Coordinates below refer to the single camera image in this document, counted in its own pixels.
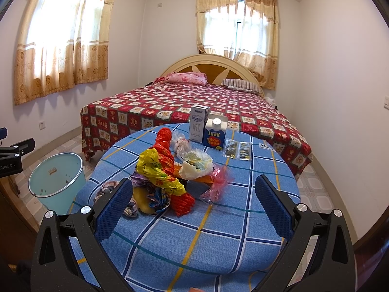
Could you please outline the pink floral pillow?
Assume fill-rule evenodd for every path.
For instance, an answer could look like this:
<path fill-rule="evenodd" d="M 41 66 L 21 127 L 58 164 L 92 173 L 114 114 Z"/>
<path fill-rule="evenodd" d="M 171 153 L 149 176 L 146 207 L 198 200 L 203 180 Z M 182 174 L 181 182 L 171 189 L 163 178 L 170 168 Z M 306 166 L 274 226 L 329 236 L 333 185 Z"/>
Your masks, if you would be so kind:
<path fill-rule="evenodd" d="M 156 85 L 163 83 L 195 84 L 205 86 L 208 83 L 208 79 L 204 73 L 200 72 L 170 73 L 166 76 L 156 78 L 152 84 Z"/>

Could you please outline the red foam fruit net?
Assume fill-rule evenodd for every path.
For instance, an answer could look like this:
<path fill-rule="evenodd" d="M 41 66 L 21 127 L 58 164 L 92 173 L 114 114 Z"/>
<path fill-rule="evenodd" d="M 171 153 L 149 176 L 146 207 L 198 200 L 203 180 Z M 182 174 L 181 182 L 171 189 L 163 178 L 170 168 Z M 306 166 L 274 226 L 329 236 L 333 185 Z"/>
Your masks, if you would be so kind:
<path fill-rule="evenodd" d="M 175 176 L 175 166 L 174 166 L 174 170 L 171 169 L 173 167 L 172 164 L 175 165 L 175 160 L 173 155 L 170 152 L 170 142 L 171 142 L 171 130 L 168 129 L 167 127 L 164 127 L 158 131 L 155 143 L 152 146 L 152 148 L 155 148 L 158 151 L 159 162 L 163 166 L 164 171 L 166 173 L 174 172 L 174 176 Z M 195 204 L 194 197 L 191 194 L 189 194 L 187 191 L 181 196 L 169 195 L 169 197 L 170 197 L 170 207 L 174 211 L 177 217 L 181 217 L 186 214 L 189 214 Z"/>

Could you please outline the back window beige curtain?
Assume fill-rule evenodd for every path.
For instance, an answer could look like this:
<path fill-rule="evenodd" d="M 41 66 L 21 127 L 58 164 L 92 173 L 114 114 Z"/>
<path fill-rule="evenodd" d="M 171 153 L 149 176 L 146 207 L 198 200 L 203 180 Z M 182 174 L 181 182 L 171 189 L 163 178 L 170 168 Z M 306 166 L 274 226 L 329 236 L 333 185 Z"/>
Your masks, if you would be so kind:
<path fill-rule="evenodd" d="M 196 0 L 196 46 L 248 69 L 262 88 L 276 89 L 278 0 Z"/>

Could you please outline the pink plastic bag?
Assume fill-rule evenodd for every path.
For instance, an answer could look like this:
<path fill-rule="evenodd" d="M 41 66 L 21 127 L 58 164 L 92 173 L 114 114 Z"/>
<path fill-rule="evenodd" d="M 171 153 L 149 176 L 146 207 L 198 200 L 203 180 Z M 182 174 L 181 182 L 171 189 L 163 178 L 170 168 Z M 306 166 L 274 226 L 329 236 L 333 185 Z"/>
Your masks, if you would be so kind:
<path fill-rule="evenodd" d="M 225 188 L 233 181 L 233 176 L 228 166 L 216 166 L 209 180 L 210 188 L 200 195 L 200 200 L 210 204 L 221 200 Z"/>

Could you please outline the purple snack wrapper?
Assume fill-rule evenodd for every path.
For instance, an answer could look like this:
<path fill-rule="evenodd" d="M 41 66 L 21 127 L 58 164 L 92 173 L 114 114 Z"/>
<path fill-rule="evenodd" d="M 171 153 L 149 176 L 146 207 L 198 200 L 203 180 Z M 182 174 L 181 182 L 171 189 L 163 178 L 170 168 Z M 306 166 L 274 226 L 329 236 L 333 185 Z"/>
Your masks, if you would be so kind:
<path fill-rule="evenodd" d="M 132 182 L 133 189 L 134 187 L 143 187 L 148 190 L 148 198 L 151 200 L 150 207 L 155 209 L 155 214 L 163 212 L 169 207 L 170 197 L 165 194 L 163 189 L 155 187 L 147 178 L 135 172 L 129 176 L 129 179 Z M 141 211 L 138 209 L 136 201 L 132 196 L 123 211 L 123 215 L 128 218 L 135 218 L 139 212 Z"/>

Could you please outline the wall power socket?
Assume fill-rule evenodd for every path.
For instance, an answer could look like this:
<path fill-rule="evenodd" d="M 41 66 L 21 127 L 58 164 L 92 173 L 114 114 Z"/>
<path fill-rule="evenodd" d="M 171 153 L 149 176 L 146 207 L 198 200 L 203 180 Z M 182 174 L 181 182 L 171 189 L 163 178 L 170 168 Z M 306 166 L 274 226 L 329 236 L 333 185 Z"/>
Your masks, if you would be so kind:
<path fill-rule="evenodd" d="M 38 125 L 39 125 L 40 130 L 43 130 L 45 128 L 45 122 L 44 121 L 40 121 L 38 123 Z"/>

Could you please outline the window beige curtain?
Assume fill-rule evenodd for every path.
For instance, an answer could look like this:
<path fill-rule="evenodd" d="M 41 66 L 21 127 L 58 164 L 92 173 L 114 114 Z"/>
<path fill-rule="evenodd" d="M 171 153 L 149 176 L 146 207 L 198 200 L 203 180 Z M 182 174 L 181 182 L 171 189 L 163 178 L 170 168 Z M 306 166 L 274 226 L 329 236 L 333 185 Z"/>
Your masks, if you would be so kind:
<path fill-rule="evenodd" d="M 108 78 L 115 0 L 30 0 L 20 22 L 13 103 Z"/>
<path fill-rule="evenodd" d="M 196 46 L 248 69 L 262 88 L 276 89 L 278 0 L 196 0 Z"/>

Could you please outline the right clear snack packet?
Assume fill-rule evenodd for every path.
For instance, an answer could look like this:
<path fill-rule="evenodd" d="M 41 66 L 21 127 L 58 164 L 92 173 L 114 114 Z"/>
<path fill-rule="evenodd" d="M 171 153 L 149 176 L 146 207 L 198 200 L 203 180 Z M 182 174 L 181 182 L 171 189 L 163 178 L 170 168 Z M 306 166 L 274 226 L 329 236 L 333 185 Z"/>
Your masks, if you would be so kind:
<path fill-rule="evenodd" d="M 239 142 L 239 148 L 237 151 L 237 158 L 243 161 L 251 160 L 251 147 L 250 142 Z"/>

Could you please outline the clear snack packet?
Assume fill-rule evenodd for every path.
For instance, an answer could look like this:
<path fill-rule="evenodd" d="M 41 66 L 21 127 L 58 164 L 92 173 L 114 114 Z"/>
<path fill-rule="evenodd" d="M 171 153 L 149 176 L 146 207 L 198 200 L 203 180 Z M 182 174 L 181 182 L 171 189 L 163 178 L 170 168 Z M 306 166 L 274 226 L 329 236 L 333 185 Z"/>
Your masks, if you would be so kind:
<path fill-rule="evenodd" d="M 250 142 L 239 142 L 239 148 L 237 151 L 237 158 L 243 161 L 251 160 L 251 147 Z"/>
<path fill-rule="evenodd" d="M 226 139 L 223 148 L 223 155 L 231 159 L 236 159 L 238 147 L 238 141 L 234 139 Z"/>

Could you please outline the left clear snack packet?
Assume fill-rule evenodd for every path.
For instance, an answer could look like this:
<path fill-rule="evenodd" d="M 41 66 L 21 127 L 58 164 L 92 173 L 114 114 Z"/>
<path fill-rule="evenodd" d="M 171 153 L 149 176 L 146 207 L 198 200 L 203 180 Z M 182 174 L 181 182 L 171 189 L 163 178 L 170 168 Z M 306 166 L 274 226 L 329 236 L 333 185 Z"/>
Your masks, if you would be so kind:
<path fill-rule="evenodd" d="M 223 148 L 223 155 L 231 159 L 236 159 L 238 147 L 238 141 L 234 139 L 226 139 Z"/>

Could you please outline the yellow red plastic wrapper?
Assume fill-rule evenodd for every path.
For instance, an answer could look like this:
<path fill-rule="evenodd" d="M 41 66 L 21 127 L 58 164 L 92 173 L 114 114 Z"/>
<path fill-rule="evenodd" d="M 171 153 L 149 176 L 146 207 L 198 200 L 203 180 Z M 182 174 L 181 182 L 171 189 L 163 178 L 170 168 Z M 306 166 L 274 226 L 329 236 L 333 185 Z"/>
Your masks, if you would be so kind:
<path fill-rule="evenodd" d="M 186 193 L 182 183 L 173 173 L 166 173 L 159 162 L 159 154 L 155 148 L 149 148 L 139 155 L 136 172 L 147 178 L 152 185 L 163 189 L 168 195 L 181 196 Z"/>

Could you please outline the yellow sponge piece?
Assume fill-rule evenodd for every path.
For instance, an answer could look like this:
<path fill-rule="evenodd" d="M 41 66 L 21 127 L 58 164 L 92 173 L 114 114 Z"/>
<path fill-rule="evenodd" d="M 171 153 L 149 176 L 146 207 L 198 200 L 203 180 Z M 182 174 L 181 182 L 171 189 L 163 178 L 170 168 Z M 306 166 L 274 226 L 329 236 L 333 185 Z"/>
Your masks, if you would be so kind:
<path fill-rule="evenodd" d="M 136 201 L 138 209 L 143 214 L 154 214 L 156 211 L 150 207 L 151 200 L 148 198 L 148 190 L 143 187 L 134 187 L 133 197 Z"/>

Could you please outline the striped pillow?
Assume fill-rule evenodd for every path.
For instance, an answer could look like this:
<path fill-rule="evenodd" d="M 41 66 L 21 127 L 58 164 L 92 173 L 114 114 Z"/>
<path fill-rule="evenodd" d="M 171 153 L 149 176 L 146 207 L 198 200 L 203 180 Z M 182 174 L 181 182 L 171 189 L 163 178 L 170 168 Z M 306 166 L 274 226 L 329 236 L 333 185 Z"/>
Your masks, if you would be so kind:
<path fill-rule="evenodd" d="M 256 93 L 256 94 L 262 93 L 260 87 L 257 84 L 252 83 L 250 81 L 238 79 L 238 78 L 224 79 L 221 84 L 223 86 L 226 86 L 228 88 L 233 88 L 235 90 L 242 90 L 245 92 L 251 92 L 251 93 Z"/>

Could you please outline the clear bag with red print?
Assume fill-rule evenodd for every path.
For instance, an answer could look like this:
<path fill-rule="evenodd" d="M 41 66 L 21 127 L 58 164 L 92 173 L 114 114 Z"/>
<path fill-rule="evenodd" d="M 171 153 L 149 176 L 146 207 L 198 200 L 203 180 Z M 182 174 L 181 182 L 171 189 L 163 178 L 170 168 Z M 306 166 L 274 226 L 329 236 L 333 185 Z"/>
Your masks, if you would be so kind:
<path fill-rule="evenodd" d="M 184 160 L 186 154 L 192 150 L 190 141 L 178 130 L 171 132 L 170 145 L 173 148 L 175 156 L 180 160 Z"/>

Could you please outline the blue checked tablecloth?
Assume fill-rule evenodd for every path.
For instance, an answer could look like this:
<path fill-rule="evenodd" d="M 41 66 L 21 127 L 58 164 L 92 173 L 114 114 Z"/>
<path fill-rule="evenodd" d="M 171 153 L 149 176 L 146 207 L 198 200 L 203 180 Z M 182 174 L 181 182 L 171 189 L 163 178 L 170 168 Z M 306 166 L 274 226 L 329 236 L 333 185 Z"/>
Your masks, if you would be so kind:
<path fill-rule="evenodd" d="M 220 200 L 200 200 L 205 185 L 190 182 L 195 198 L 182 217 L 171 210 L 121 218 L 102 247 L 135 291 L 251 291 L 278 257 L 283 239 L 274 230 L 255 194 L 265 175 L 298 203 L 301 198 L 289 167 L 264 140 L 228 130 L 228 138 L 251 144 L 248 161 L 208 154 L 228 168 L 232 178 Z"/>

